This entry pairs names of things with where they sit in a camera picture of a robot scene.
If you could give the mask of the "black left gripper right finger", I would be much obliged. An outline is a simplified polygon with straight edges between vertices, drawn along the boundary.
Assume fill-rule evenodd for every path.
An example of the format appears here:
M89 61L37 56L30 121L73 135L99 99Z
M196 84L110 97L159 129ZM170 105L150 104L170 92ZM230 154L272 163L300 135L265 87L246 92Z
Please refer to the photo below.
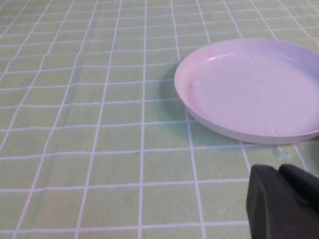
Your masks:
M289 183L304 202L319 213L319 179L292 164L282 164L279 173Z

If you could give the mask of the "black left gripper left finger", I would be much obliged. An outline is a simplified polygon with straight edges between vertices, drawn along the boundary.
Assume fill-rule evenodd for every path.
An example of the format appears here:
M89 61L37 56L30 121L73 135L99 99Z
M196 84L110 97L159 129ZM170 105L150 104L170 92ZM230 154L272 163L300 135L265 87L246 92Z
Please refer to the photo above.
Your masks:
M246 210L254 239L319 237L319 214L269 165L251 167Z

